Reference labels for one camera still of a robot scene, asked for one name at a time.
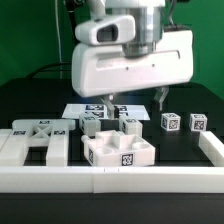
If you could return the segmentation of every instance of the printed marker sheet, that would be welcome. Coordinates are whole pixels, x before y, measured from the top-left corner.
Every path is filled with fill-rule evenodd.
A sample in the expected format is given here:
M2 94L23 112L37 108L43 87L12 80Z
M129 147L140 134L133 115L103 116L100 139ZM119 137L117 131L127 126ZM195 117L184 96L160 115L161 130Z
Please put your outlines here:
M137 120L150 120L143 105L114 105L119 109L119 115L126 115ZM67 104L62 118L79 119L81 113L93 113L99 119L109 119L107 107L103 104Z

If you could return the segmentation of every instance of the white cable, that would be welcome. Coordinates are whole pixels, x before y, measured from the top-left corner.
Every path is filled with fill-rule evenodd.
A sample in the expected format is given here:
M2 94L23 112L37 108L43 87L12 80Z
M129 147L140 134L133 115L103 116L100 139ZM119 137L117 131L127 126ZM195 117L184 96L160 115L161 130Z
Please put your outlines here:
M62 47L61 47L61 34L60 34L60 27L59 27L59 18L58 18L58 0L55 0L55 20L56 20L56 30L57 30L57 37L58 37L58 51L59 51L59 61L62 63ZM60 71L60 79L63 78L63 72Z

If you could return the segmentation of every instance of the cube with marker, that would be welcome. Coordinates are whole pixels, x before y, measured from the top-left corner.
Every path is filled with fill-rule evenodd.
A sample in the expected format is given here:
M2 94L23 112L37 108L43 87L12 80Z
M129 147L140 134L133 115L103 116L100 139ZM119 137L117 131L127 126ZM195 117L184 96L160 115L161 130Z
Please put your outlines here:
M87 136L95 136L95 133L101 131L101 122L93 113L82 113L79 115L79 128Z
M161 117L161 127L166 131L180 130L181 117L175 113L164 113Z
M126 135L135 134L142 137L142 123L131 116L121 115L119 117L119 130Z
M207 117L204 114L191 114L189 126L191 131L206 131Z

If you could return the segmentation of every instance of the metal bracket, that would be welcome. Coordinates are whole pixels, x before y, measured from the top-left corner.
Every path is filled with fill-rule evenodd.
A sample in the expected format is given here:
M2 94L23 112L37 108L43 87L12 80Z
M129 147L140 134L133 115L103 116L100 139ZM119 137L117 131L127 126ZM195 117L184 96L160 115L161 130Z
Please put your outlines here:
M105 95L100 98L107 107L107 116L111 120L119 118L119 109L115 108L114 105L111 103L111 100L113 100L113 94Z
M159 110L162 111L163 110L163 102L169 92L169 86L158 87L158 88L156 88L156 90L157 90L157 92L154 97L154 100L159 103Z

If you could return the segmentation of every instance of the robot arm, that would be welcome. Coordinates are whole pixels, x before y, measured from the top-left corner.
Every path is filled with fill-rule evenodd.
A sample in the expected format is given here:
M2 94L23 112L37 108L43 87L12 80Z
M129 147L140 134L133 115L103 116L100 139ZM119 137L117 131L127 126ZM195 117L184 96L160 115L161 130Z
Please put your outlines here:
M191 79L193 35L190 30L164 32L165 0L88 4L94 19L76 27L81 43L73 53L72 84L82 97L101 96L111 119L114 93L159 87L155 99L161 106L166 86Z

